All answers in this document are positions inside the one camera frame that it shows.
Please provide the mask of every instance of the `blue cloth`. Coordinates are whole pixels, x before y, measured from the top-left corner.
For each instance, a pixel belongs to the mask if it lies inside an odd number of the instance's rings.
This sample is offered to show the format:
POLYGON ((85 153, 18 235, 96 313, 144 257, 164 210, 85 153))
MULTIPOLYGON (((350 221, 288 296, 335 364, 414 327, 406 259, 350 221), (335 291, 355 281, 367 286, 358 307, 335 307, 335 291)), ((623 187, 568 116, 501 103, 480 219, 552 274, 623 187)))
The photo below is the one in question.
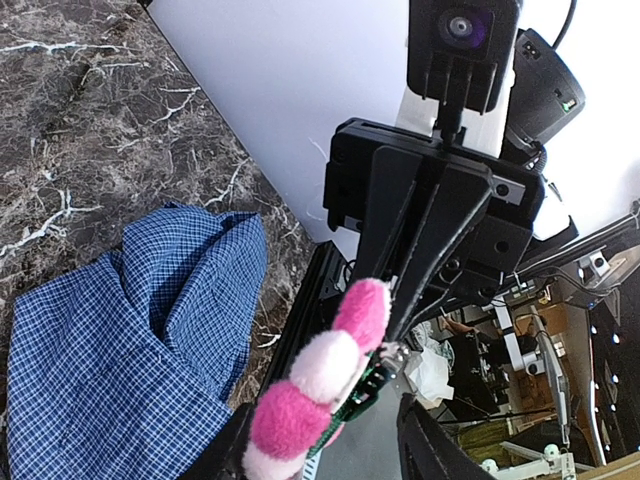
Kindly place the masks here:
POLYGON ((255 214, 160 209, 16 303, 13 480, 172 479, 220 431, 267 264, 255 214))

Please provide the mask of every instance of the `dark marble surface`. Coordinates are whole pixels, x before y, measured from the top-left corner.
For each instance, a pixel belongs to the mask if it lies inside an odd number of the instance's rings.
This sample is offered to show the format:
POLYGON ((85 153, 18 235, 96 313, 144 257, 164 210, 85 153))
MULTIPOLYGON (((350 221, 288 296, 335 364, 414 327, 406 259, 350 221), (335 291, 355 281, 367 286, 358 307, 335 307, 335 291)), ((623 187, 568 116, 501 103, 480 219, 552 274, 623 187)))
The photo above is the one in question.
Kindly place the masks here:
POLYGON ((0 0, 0 405, 15 298, 95 259, 167 201, 258 211, 270 264, 255 397, 311 244, 144 10, 0 0))

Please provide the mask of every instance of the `pink plush toy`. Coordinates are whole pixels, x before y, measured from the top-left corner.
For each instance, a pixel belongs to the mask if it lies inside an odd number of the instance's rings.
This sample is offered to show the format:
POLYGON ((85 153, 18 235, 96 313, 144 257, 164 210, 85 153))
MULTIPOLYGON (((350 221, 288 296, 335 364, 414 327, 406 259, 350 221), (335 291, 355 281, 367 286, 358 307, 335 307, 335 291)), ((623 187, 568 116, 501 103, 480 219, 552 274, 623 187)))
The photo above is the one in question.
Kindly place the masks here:
POLYGON ((243 458, 249 480, 287 480, 304 467, 331 414, 362 375, 366 355, 382 343, 390 311, 386 283, 366 279, 349 289, 332 330, 316 336, 296 358, 289 379, 258 402, 243 458))

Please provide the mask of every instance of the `camera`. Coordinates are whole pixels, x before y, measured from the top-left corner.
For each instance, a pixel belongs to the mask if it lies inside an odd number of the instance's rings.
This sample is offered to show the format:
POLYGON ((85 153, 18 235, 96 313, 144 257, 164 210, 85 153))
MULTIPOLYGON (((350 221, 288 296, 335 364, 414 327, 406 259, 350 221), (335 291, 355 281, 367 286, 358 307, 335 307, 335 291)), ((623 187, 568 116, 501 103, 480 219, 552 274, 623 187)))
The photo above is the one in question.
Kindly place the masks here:
POLYGON ((410 0, 409 88, 443 103, 462 91, 464 108, 492 111, 521 8, 521 0, 410 0))

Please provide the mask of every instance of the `screw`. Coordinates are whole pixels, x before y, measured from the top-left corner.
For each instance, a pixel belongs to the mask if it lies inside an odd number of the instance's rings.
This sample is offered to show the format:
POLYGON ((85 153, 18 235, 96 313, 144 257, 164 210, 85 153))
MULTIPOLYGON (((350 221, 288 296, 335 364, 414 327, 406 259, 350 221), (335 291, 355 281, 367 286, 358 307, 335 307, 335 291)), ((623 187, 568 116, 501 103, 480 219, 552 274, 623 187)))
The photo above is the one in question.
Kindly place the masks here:
POLYGON ((447 267, 448 270, 459 270, 460 269, 460 260, 458 260, 457 258, 452 258, 451 260, 449 260, 447 262, 445 267, 447 267))

